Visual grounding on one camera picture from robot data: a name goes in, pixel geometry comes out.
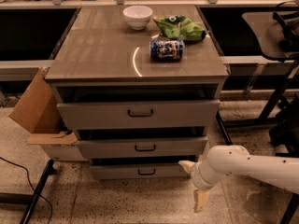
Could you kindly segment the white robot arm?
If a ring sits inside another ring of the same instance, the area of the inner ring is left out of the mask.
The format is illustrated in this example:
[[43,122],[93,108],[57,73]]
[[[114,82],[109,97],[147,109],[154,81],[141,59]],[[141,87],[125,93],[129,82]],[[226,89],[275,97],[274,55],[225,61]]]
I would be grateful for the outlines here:
[[242,146],[214,146],[198,162],[179,161],[196,190],[194,211],[201,212],[209,191],[229,175],[244,175],[291,193],[299,194],[299,159],[250,155]]

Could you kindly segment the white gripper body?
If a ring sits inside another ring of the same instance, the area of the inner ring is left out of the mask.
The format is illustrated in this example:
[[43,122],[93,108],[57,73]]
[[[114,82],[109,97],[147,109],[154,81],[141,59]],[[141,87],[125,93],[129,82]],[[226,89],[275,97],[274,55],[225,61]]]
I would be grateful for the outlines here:
[[199,190],[207,191],[223,179],[223,174],[216,172],[207,161],[199,161],[191,168],[191,179]]

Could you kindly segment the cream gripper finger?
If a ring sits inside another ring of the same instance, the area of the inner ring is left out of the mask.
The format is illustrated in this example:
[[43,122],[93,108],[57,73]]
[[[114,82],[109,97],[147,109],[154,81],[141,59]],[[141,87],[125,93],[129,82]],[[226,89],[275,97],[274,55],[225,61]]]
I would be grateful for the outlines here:
[[201,191],[197,189],[193,193],[194,197],[194,212],[199,213],[204,210],[206,207],[208,197],[209,197],[209,192],[208,191]]
[[191,174],[194,171],[195,162],[193,161],[179,161],[178,164],[187,174]]

